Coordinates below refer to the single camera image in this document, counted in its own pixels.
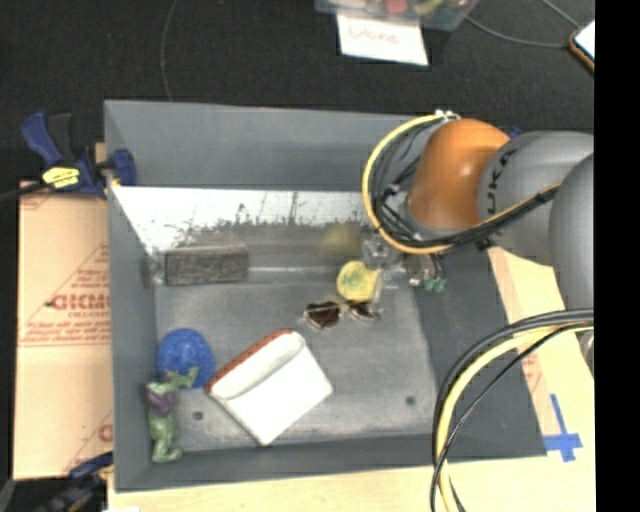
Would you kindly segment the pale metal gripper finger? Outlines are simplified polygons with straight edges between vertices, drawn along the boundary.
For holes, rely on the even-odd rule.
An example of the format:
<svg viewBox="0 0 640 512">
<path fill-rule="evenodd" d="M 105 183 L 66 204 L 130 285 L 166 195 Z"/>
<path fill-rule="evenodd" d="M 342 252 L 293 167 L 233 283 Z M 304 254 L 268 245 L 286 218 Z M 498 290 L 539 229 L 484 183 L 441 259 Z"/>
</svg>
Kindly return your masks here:
<svg viewBox="0 0 640 512">
<path fill-rule="evenodd" d="M 399 261 L 399 251 L 383 239 L 365 239 L 361 251 L 366 266 L 392 266 Z"/>
<path fill-rule="evenodd" d="M 373 301 L 382 301 L 407 286 L 407 273 L 404 267 L 383 267 L 378 270 L 374 286 Z"/>
</svg>

